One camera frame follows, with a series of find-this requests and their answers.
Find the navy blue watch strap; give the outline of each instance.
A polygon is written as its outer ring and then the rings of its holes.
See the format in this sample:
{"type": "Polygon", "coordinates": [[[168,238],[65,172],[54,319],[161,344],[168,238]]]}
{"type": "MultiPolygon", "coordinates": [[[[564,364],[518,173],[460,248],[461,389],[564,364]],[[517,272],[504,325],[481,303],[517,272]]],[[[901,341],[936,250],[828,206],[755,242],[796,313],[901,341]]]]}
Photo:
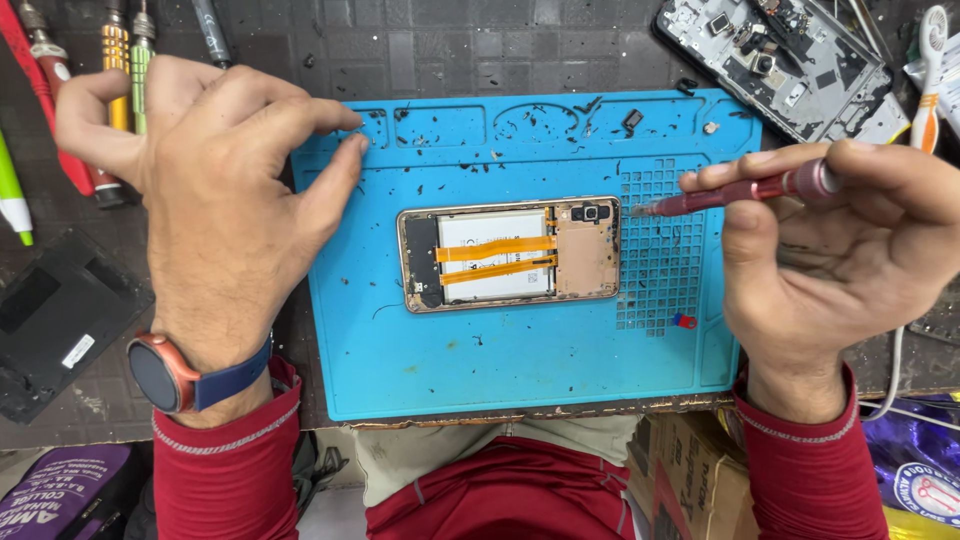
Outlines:
{"type": "Polygon", "coordinates": [[[204,410],[253,384],[267,367],[272,341],[272,338],[268,337],[263,347],[242,364],[203,374],[193,385],[193,407],[204,410]]]}

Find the workbench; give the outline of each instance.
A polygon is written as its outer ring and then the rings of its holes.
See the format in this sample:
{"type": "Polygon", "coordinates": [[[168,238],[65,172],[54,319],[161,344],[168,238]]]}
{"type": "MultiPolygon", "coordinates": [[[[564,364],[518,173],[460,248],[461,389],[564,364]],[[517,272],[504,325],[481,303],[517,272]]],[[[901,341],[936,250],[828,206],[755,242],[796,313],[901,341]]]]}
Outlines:
{"type": "MultiPolygon", "coordinates": [[[[52,34],[72,57],[75,73],[101,66],[104,10],[96,1],[35,0],[52,34]]],[[[610,92],[670,88],[689,77],[710,82],[652,35],[657,0],[233,0],[215,2],[238,63],[344,101],[469,95],[610,92]],[[491,86],[479,76],[496,73],[491,86]]],[[[872,15],[899,69],[923,2],[874,2],[872,15]]],[[[206,61],[206,48],[188,0],[150,0],[160,53],[206,61]]],[[[33,213],[37,246],[25,248],[0,226],[0,285],[27,266],[42,244],[76,226],[149,282],[147,220],[138,206],[103,212],[60,171],[52,137],[27,79],[0,45],[0,129],[33,213]]],[[[912,116],[918,98],[898,71],[895,92],[912,116]]],[[[765,148],[781,146],[764,130],[765,148]]],[[[942,132],[942,146],[955,144],[942,132]]],[[[292,184],[288,170],[282,178],[292,184]]],[[[0,449],[147,439],[152,408],[133,382],[126,345],[141,319],[59,395],[29,427],[0,419],[0,449]]],[[[326,415],[314,319],[306,281],[291,294],[275,324],[276,351],[303,377],[300,425],[334,427],[326,415]]],[[[863,397],[885,393],[892,334],[843,353],[863,397]]],[[[900,388],[910,394],[960,389],[960,348],[907,331],[900,388]]],[[[694,394],[563,407],[482,410],[408,418],[378,418],[358,427],[508,422],[711,408],[729,393],[694,394]]]]}

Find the disassembled smartphone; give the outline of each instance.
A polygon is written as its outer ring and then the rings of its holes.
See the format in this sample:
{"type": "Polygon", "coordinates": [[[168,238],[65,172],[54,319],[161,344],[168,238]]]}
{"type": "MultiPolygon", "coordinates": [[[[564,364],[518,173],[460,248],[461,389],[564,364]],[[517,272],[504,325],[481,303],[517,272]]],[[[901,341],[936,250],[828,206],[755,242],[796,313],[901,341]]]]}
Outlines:
{"type": "Polygon", "coordinates": [[[619,223],[613,196],[404,210],[404,303],[424,313],[613,296],[619,223]]]}
{"type": "Polygon", "coordinates": [[[654,29],[798,142],[885,143],[910,125],[883,60],[816,0],[667,0],[654,29]]]}

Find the wristwatch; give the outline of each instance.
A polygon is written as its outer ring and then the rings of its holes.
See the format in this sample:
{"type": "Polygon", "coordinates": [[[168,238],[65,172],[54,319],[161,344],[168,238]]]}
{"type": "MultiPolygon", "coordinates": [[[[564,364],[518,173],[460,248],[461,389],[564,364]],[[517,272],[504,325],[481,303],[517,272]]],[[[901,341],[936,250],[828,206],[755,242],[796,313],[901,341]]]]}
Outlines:
{"type": "Polygon", "coordinates": [[[191,369],[162,333],[142,333],[127,346],[133,379],[160,412],[200,412],[249,387],[267,367],[272,336],[243,363],[212,373],[191,369]]]}

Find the blue silicone repair mat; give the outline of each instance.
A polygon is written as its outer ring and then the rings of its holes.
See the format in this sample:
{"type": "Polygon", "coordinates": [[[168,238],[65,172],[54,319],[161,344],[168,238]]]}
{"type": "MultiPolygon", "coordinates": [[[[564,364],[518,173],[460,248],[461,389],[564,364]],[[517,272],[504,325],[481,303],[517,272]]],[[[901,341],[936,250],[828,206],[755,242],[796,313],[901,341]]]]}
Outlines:
{"type": "MultiPolygon", "coordinates": [[[[729,389],[721,210],[621,220],[614,298],[414,314],[404,209],[678,193],[684,171],[759,149],[760,122],[719,89],[348,103],[370,138],[339,231],[309,272],[328,413],[356,420],[729,389]],[[588,104],[600,98],[588,109],[588,104]],[[643,114],[633,136],[621,122],[643,114]],[[719,125],[712,134],[708,122],[719,125]],[[675,313],[696,330],[672,325],[675,313]]],[[[345,134],[293,153],[298,191],[345,134]]]]}

